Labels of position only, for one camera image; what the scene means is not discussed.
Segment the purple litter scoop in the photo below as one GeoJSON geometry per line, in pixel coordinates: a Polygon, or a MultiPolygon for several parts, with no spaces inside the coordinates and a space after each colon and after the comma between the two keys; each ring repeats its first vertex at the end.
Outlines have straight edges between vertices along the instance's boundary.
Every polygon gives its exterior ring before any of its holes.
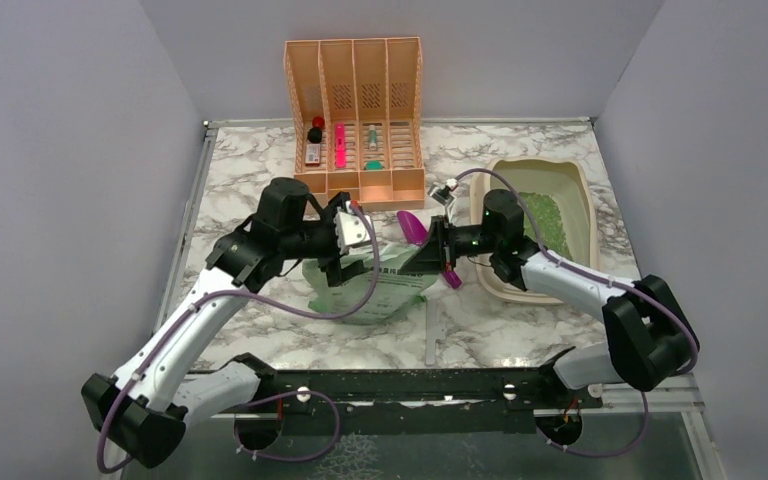
{"type": "MultiPolygon", "coordinates": [[[[400,210],[396,213],[398,224],[405,240],[414,246],[421,246],[428,238],[428,231],[423,223],[413,213],[400,210]]],[[[454,271],[445,271],[441,278],[453,290],[462,286],[462,280],[454,271]]]]}

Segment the green litter bag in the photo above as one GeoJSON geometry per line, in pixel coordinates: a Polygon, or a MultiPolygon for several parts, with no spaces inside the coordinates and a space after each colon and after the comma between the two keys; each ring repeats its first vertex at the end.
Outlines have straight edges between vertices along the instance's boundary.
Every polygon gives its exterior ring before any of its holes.
{"type": "MultiPolygon", "coordinates": [[[[424,301],[423,293],[432,287],[435,275],[402,274],[404,263],[418,250],[415,245],[385,243],[380,246],[379,277],[371,298],[362,308],[342,320],[354,324],[377,324],[393,320],[409,308],[424,301]]],[[[330,287],[326,275],[316,261],[302,263],[302,275],[314,291],[308,303],[310,310],[320,314],[344,313],[356,306],[366,294],[372,278],[373,253],[369,248],[341,259],[343,266],[356,261],[366,271],[340,286],[330,287]]]]}

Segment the beige litter box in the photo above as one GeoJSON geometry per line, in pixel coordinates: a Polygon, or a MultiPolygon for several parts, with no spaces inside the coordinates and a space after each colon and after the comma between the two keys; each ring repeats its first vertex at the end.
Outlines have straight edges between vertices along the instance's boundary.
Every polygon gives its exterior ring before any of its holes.
{"type": "MultiPolygon", "coordinates": [[[[598,270],[598,228],[585,170],[575,161],[520,157],[491,162],[487,167],[508,180],[523,195],[537,221],[546,246],[582,266],[598,270]]],[[[492,175],[473,174],[470,186],[470,223],[483,215],[483,198],[493,189],[505,188],[492,175]]],[[[489,265],[489,255],[478,257],[480,285],[503,301],[527,305],[560,305],[543,294],[524,292],[503,283],[489,265]]]]}

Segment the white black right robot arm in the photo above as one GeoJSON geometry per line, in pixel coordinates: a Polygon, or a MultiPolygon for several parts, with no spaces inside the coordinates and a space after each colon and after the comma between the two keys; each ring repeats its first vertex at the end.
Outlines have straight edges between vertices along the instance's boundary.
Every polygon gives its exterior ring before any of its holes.
{"type": "Polygon", "coordinates": [[[605,342],[568,350],[545,364],[537,393],[552,407],[592,384],[626,383],[648,392],[695,366],[698,339],[663,279],[614,279],[567,260],[526,234],[524,224],[532,217],[518,193],[491,190],[479,224],[455,226],[442,215],[433,217],[428,238],[396,271],[439,274],[453,270],[462,257],[488,255],[503,283],[548,295],[601,321],[605,342]]]}

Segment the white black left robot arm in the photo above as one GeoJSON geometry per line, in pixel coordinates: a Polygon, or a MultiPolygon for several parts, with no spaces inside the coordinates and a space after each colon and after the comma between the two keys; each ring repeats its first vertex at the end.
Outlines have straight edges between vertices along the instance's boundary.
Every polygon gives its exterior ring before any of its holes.
{"type": "Polygon", "coordinates": [[[255,212],[220,237],[192,289],[160,329],[113,374],[92,375],[81,396],[99,431],[96,462],[112,474],[137,461],[163,463],[187,429],[233,406],[266,408],[274,384],[240,360],[203,378],[185,378],[222,327],[250,302],[301,317],[299,310],[261,295],[280,276],[285,262],[313,259],[339,285],[364,271],[361,262],[344,267],[351,248],[370,245],[373,264],[380,249],[373,222],[346,192],[320,205],[300,180],[278,177],[261,193],[255,212]]]}

